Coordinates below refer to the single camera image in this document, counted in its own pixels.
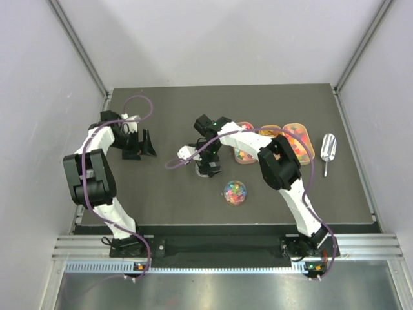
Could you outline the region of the orange tray of star candies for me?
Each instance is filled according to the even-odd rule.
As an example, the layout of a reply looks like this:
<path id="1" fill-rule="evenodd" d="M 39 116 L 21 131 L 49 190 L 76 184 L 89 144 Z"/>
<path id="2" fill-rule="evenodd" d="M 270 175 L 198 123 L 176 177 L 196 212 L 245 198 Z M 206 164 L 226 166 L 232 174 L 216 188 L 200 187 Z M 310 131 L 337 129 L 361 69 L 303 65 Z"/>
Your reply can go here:
<path id="1" fill-rule="evenodd" d="M 293 148 L 300 164 L 310 164 L 310 160 L 313 160 L 315 157 L 315 152 L 306 127 L 300 123 L 288 123 L 283 126 L 283 130 L 297 137 L 296 139 L 290 134 L 283 133 Z"/>

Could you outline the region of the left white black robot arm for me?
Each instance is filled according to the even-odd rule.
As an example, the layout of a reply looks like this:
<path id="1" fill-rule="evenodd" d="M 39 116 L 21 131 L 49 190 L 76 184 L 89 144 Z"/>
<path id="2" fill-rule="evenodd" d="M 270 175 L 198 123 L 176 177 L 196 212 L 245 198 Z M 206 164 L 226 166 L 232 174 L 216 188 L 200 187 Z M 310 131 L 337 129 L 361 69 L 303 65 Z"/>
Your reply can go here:
<path id="1" fill-rule="evenodd" d="M 117 199 L 116 180 L 106 158 L 111 147 L 121 150 L 124 160 L 156 155 L 147 129 L 139 139 L 139 121 L 137 115 L 104 111 L 101 121 L 89 126 L 78 150 L 63 158 L 72 201 L 103 220 L 111 230 L 112 239 L 104 238 L 102 242 L 110 246 L 113 257 L 138 257 L 149 249 L 148 242 L 139 235 L 136 221 Z"/>

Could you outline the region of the clear round jar lid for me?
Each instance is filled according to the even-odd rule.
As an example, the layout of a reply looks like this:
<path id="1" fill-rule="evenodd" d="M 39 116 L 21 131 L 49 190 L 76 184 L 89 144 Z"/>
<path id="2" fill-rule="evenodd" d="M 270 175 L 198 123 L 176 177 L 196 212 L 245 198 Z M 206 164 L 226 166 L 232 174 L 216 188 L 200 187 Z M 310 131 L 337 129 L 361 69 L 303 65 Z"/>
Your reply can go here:
<path id="1" fill-rule="evenodd" d="M 196 173 L 202 178 L 211 178 L 213 170 L 210 165 L 196 165 Z"/>

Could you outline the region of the yellow tray of popsicle candies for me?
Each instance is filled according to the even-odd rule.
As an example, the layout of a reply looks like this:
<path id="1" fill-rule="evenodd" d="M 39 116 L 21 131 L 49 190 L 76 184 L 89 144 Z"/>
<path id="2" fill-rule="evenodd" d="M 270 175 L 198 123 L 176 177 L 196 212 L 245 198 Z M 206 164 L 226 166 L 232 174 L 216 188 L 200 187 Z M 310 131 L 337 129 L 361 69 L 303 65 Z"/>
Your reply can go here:
<path id="1" fill-rule="evenodd" d="M 263 125 L 259 130 L 259 134 L 262 136 L 268 136 L 271 138 L 275 138 L 279 135 L 281 128 L 277 125 Z"/>

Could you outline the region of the pink tray of block candies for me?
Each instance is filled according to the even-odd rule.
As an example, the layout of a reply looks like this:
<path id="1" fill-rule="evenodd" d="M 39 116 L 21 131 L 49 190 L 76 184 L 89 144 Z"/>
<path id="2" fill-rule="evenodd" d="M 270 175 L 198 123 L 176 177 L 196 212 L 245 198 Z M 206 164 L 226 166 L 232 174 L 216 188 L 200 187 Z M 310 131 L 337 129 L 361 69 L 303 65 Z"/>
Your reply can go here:
<path id="1" fill-rule="evenodd" d="M 249 122 L 238 122 L 238 126 L 242 127 L 243 129 L 253 129 L 254 126 Z M 239 150 L 237 148 L 233 148 L 234 151 L 234 158 L 235 160 L 242 165 L 253 164 L 256 160 L 252 157 L 252 155 L 246 153 L 245 151 Z"/>

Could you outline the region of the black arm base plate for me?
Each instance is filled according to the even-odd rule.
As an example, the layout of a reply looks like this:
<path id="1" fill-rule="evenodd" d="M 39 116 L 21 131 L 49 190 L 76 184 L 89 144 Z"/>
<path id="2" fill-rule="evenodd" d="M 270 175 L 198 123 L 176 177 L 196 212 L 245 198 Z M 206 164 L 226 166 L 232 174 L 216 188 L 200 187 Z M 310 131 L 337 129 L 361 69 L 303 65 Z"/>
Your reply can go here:
<path id="1" fill-rule="evenodd" d="M 297 234 L 290 235 L 217 235 L 217 236 L 146 236 L 152 258 L 177 254 L 264 253 L 276 258 L 326 258 L 339 255 L 331 237 L 320 247 L 311 245 Z"/>

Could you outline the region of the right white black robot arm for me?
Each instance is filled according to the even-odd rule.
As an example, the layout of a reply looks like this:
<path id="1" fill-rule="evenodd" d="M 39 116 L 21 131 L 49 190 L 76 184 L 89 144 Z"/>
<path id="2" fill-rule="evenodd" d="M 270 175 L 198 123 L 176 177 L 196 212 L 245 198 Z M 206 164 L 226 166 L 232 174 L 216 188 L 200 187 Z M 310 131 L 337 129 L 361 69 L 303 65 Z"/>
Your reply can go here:
<path id="1" fill-rule="evenodd" d="M 325 247 L 328 230 L 316 216 L 305 193 L 301 164 L 283 135 L 275 138 L 262 136 L 244 129 L 226 117 L 212 121 L 202 115 L 194 123 L 200 133 L 190 151 L 200 176 L 213 177 L 221 172 L 218 151 L 226 145 L 245 151 L 259 163 L 265 183 L 277 190 L 286 201 L 299 234 L 301 256 L 314 256 Z"/>

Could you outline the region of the silver metal scoop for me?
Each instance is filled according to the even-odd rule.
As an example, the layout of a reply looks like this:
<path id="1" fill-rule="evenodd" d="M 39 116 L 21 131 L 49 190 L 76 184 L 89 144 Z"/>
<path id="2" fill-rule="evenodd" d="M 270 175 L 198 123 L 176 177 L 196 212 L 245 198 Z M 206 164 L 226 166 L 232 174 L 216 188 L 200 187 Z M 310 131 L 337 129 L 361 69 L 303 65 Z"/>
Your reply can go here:
<path id="1" fill-rule="evenodd" d="M 337 139 L 332 133 L 325 134 L 321 146 L 321 159 L 325 162 L 323 176 L 327 177 L 328 164 L 335 158 Z"/>

